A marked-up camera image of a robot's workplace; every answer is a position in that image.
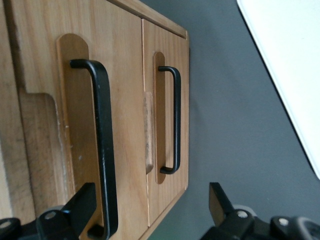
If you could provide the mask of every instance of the drawer handle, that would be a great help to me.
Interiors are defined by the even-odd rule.
[[[70,61],[70,66],[73,69],[87,69],[91,75],[93,88],[103,227],[96,224],[87,234],[92,239],[108,240],[118,229],[115,157],[108,73],[100,62],[94,60],[74,59]]]
[[[163,166],[162,174],[174,174],[180,167],[181,150],[181,76],[178,69],[172,66],[159,66],[160,72],[170,72],[173,75],[173,167]]]

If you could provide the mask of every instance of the wood grain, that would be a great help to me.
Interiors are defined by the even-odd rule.
[[[151,234],[156,230],[157,226],[163,221],[166,215],[170,212],[170,210],[176,205],[181,196],[185,193],[185,189],[180,191],[174,199],[170,202],[170,204],[163,210],[163,212],[158,216],[156,220],[154,220],[153,224],[148,228],[148,230],[139,238],[139,240],[147,240]]]
[[[147,175],[149,226],[173,199],[188,186],[189,151],[189,41],[172,34],[147,20],[142,20],[144,90],[154,89],[153,56],[163,53],[165,64],[177,68],[181,74],[181,164],[177,172],[167,175],[157,184],[154,168]],[[165,73],[165,149],[166,163],[173,165],[173,78]]]
[[[48,107],[56,114],[57,130],[53,133],[55,126],[49,126],[47,131],[50,141],[60,143],[51,150],[61,153],[61,159],[48,161],[63,167],[63,171],[54,168],[53,176],[58,179],[52,175],[50,179],[55,184],[64,183],[65,201],[74,193],[74,173],[63,124],[56,40],[64,34],[79,35],[88,45],[90,59],[105,66],[111,90],[119,214],[119,228],[111,239],[138,239],[148,227],[141,19],[106,0],[10,2],[16,26],[14,59],[20,63],[17,77],[28,95],[46,93],[54,100]],[[45,137],[36,139],[37,144]],[[38,182],[44,174],[45,171],[38,173]]]
[[[155,10],[148,7],[147,5],[145,5],[139,0],[108,0],[108,1],[142,19],[148,20],[149,22],[173,34],[176,34],[184,39],[188,38],[188,33],[183,27],[179,26],[175,22],[171,21],[170,19],[166,18],[160,13],[156,12]]]
[[[144,136],[145,136],[145,172],[150,173],[154,168],[155,159],[155,126],[154,98],[152,92],[145,92],[144,99]]]
[[[72,69],[70,60],[89,59],[87,43],[76,34],[65,34],[56,42],[63,102],[63,126],[72,165],[74,190],[95,183],[96,210],[84,228],[82,239],[95,224],[103,224],[102,195],[91,76],[86,69]]]
[[[35,218],[25,140],[3,2],[0,1],[0,219]]]
[[[155,165],[156,183],[162,184],[166,174],[160,169],[166,166],[166,81],[165,73],[158,71],[158,67],[165,66],[165,56],[156,52],[153,56],[153,95],[154,95],[154,121],[155,121]]]

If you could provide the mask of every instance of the wooden cabinet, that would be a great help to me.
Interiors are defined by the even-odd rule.
[[[181,152],[180,167],[174,174],[159,173],[157,163],[147,175],[149,224],[151,225],[166,207],[187,189],[189,146],[189,42],[159,26],[142,20],[144,91],[154,96],[154,56],[162,53],[164,64],[177,68],[181,75]],[[165,73],[165,166],[173,166],[174,152],[174,81]]]
[[[2,116],[0,143],[4,163],[0,171],[8,175],[7,180],[15,179],[12,168],[17,165],[8,164],[5,154],[20,149],[25,202],[34,203],[29,208],[29,218],[25,216],[26,209],[19,215],[15,215],[17,211],[8,214],[26,223],[49,207],[65,204],[85,182],[95,182],[99,189],[90,76],[85,70],[73,70],[78,71],[78,85],[68,89],[69,80],[64,74],[72,58],[89,58],[104,65],[110,84],[118,206],[118,230],[111,239],[147,238],[188,185],[189,41],[185,30],[136,0],[8,0],[4,1],[4,8],[9,37],[1,35],[1,49],[6,43],[3,48],[9,51],[10,39],[15,79],[13,66],[7,64],[12,95],[4,99],[1,109],[8,106],[17,116],[12,124],[18,131],[17,138],[22,140],[20,144],[16,141],[12,149],[3,148],[3,143],[17,133],[5,130],[12,118]],[[65,44],[61,37],[70,37],[74,44],[61,46]],[[165,63],[181,73],[181,165],[161,184],[157,183],[155,166],[146,173],[146,159],[155,161],[154,157],[148,158],[146,142],[154,141],[155,136],[145,126],[150,116],[146,114],[144,98],[148,92],[152,96],[156,52],[162,52]],[[10,63],[10,51],[7,57],[2,56],[1,61]],[[6,76],[1,73],[1,84]],[[171,165],[173,145],[170,77],[165,75],[166,166]],[[151,119],[152,128],[154,124],[155,119]],[[74,129],[81,130],[81,134],[73,134]],[[22,200],[12,197],[22,196],[21,189],[4,179],[0,181],[0,190],[5,188],[8,192],[1,210],[5,205],[17,208]],[[97,203],[86,230],[102,222],[99,190]],[[2,211],[0,214],[0,218],[7,217]]]

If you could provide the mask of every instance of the drawer front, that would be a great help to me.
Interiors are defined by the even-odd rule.
[[[148,213],[149,226],[170,205],[176,196],[181,195],[188,186],[188,151],[189,151],[189,41],[181,38],[161,27],[142,20],[143,29],[143,62],[144,62],[144,91],[148,101],[153,102],[152,124],[155,129],[153,135],[153,168],[147,174],[148,184]],[[176,68],[181,76],[181,118],[180,118],[180,166],[173,174],[160,173],[161,165],[172,168],[174,162],[174,79],[170,72],[165,72],[165,86],[159,82],[160,90],[155,87],[158,69],[155,67],[160,53],[160,64]],[[157,103],[158,95],[164,94]]]
[[[148,227],[141,19],[105,0],[12,0],[10,5],[36,213],[64,204],[85,182],[100,185],[97,155],[72,156],[74,139],[66,133],[72,126],[65,124],[56,42],[72,33],[86,42],[89,58],[104,65],[110,82],[119,217],[111,239],[138,239]],[[82,101],[79,107],[86,104]],[[96,148],[95,139],[87,141]],[[79,165],[86,166],[83,174]],[[91,226],[101,219],[100,209]]]

